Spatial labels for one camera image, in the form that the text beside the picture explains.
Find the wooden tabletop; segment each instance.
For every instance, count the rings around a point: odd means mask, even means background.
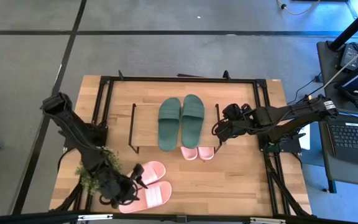
[[[78,96],[75,112],[85,122],[90,122],[94,102],[98,92],[100,76],[84,76]],[[280,80],[267,80],[270,104],[285,106],[286,101]],[[259,90],[262,105],[263,94]],[[216,118],[215,104],[222,111],[228,104],[244,103],[255,108],[254,92],[251,84],[240,83],[180,83],[180,82],[114,82],[108,116],[109,134],[106,145],[118,152],[124,174],[130,172],[135,164],[148,161],[160,161],[167,169],[162,180],[172,185],[171,199],[161,207],[141,211],[150,214],[187,214],[187,215],[235,215],[235,216],[271,216],[269,188],[263,154],[259,151],[256,136],[248,134],[228,140],[210,161],[197,158],[193,161],[183,159],[180,149],[172,152],[161,151],[155,146],[157,139],[155,118],[161,103],[169,97],[177,97],[183,102],[187,94],[195,94],[201,98],[205,106],[206,121]],[[133,145],[141,145],[140,154],[136,154],[128,146],[129,126],[131,123],[132,104],[137,105],[135,111]],[[155,122],[150,130],[136,127],[136,121],[147,118]],[[151,140],[142,139],[141,133],[150,131],[155,135]],[[204,139],[210,146],[217,146],[219,141],[207,135],[209,124],[203,129]],[[299,161],[291,154],[281,154],[285,183],[296,201],[311,213],[306,185]],[[80,163],[78,151],[68,153],[62,160],[53,191],[50,208],[59,206],[78,182],[74,174]],[[278,208],[281,213],[282,201],[280,191],[275,186]],[[85,194],[81,201],[84,208]],[[119,212],[109,206],[101,205],[99,196],[93,197],[91,211]]]

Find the wooden table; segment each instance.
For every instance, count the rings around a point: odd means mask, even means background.
[[[85,122],[91,121],[99,81],[100,76],[84,76],[75,113]],[[285,106],[281,81],[267,80],[267,86],[270,104],[276,107]],[[264,105],[262,89],[259,93],[262,105]],[[145,110],[144,113],[146,113],[147,107],[158,108],[169,97],[177,97],[183,102],[187,94],[196,94],[201,98],[206,114],[209,114],[207,111],[216,112],[214,108],[216,103],[219,104],[220,110],[230,103],[239,105],[248,103],[255,108],[254,92],[250,84],[114,82],[108,116],[107,147],[119,153],[124,174],[130,172],[137,162],[162,162],[167,168],[167,173],[162,180],[169,181],[172,185],[172,197],[165,205],[140,213],[271,216],[265,164],[256,136],[246,134],[228,140],[210,161],[202,161],[200,158],[186,161],[179,148],[172,152],[164,152],[158,147],[147,146],[142,147],[140,154],[136,154],[128,146],[133,103],[139,108],[143,107],[139,112]],[[105,95],[103,95],[101,105],[104,105]],[[144,113],[138,113],[136,118],[145,116]],[[293,155],[286,153],[281,154],[281,159],[286,186],[302,208],[311,213],[299,161]],[[59,206],[77,184],[78,176],[74,172],[79,163],[78,151],[72,151],[63,158],[50,208]],[[281,195],[277,186],[275,186],[275,193],[279,211],[283,213]],[[80,208],[85,207],[85,195],[84,193]],[[93,197],[92,212],[119,212],[109,206],[101,205],[98,199],[98,195]]]

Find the gray carpet floor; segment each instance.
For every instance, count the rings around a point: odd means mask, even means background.
[[[0,29],[71,30],[80,0],[0,0]],[[292,11],[310,2],[287,1]],[[351,4],[358,13],[358,1]],[[342,31],[354,20],[343,2],[321,2],[291,16],[274,0],[93,0],[79,30],[269,30]],[[277,78],[287,101],[319,73],[318,41],[332,37],[120,35],[77,36],[61,91],[75,103],[83,75]],[[10,211],[42,117],[39,106],[55,83],[67,35],[0,35],[0,215]],[[312,83],[300,96],[319,87]],[[53,192],[63,138],[50,123],[24,213],[45,212]],[[311,208],[321,218],[358,222],[358,185],[327,187],[324,167],[304,166]],[[138,221],[115,221],[138,223]]]

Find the pink slipper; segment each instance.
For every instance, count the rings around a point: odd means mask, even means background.
[[[145,185],[149,185],[158,181],[165,175],[165,166],[161,162],[150,161],[142,164],[144,172],[142,174],[142,181]]]
[[[148,189],[140,189],[137,197],[140,200],[133,201],[129,205],[120,205],[118,209],[122,213],[132,213],[165,204],[172,194],[172,186],[167,181],[150,184]]]
[[[187,161],[192,161],[193,159],[197,158],[197,149],[188,149],[186,147],[181,147],[181,154],[183,155],[183,158],[185,158]]]
[[[202,160],[210,160],[214,157],[214,147],[197,147],[197,150]]]

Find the white cable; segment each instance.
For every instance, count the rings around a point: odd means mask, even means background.
[[[309,11],[310,9],[314,8],[315,6],[317,6],[317,4],[318,4],[320,1],[321,1],[321,0],[316,1],[315,3],[313,3],[313,4],[310,6],[310,8],[308,8],[307,10],[305,10],[305,11],[303,11],[303,12],[299,12],[299,13],[294,13],[294,12],[289,11],[286,6],[284,7],[284,9],[287,10],[287,12],[288,12],[289,14],[291,14],[291,15],[299,16],[300,14],[303,14],[303,13]],[[277,2],[280,3],[280,7],[281,7],[282,5],[284,5],[280,0],[277,0]]]
[[[350,62],[348,62],[345,66],[343,66],[324,86],[323,89],[325,89],[334,79],[337,77],[348,65],[350,65],[354,60],[358,58],[358,55],[356,55]]]

